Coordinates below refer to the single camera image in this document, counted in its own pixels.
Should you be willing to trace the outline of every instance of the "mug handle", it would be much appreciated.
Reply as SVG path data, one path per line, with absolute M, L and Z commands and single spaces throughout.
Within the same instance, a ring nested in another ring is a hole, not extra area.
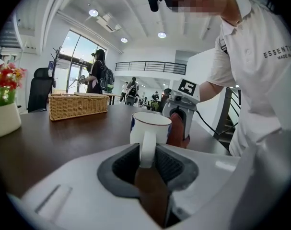
M 140 149 L 140 167 L 150 168 L 153 164 L 156 151 L 156 134 L 145 131 L 143 143 Z

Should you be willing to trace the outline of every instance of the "white mug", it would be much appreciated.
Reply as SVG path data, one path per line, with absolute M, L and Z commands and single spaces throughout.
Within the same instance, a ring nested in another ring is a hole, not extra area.
M 171 128 L 172 121 L 165 116 L 148 112 L 137 112 L 132 115 L 130 143 L 140 144 L 140 167 L 151 167 L 156 143 L 165 144 Z

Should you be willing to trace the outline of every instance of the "ceiling light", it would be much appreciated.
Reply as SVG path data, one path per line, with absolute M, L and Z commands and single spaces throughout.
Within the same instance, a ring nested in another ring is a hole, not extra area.
M 90 10 L 89 15 L 92 17 L 96 17 L 98 15 L 98 11 L 97 10 Z
M 166 34 L 165 34 L 164 32 L 159 32 L 159 33 L 158 33 L 158 36 L 159 36 L 160 38 L 165 38 L 165 37 L 166 37 Z

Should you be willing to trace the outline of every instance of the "air conditioner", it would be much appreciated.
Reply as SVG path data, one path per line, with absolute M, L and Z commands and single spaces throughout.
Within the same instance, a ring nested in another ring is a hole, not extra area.
M 103 17 L 98 16 L 96 22 L 110 33 L 121 29 L 121 27 L 114 22 L 110 14 L 105 14 Z

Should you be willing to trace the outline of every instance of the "dark wooden tabletop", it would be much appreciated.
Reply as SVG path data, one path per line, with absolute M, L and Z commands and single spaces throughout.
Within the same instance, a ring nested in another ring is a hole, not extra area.
M 66 162 L 129 143 L 128 105 L 111 105 L 107 113 L 50 121 L 48 112 L 21 115 L 22 127 L 0 138 L 0 173 L 7 191 L 21 197 L 31 186 Z M 188 149 L 228 154 L 197 122 Z

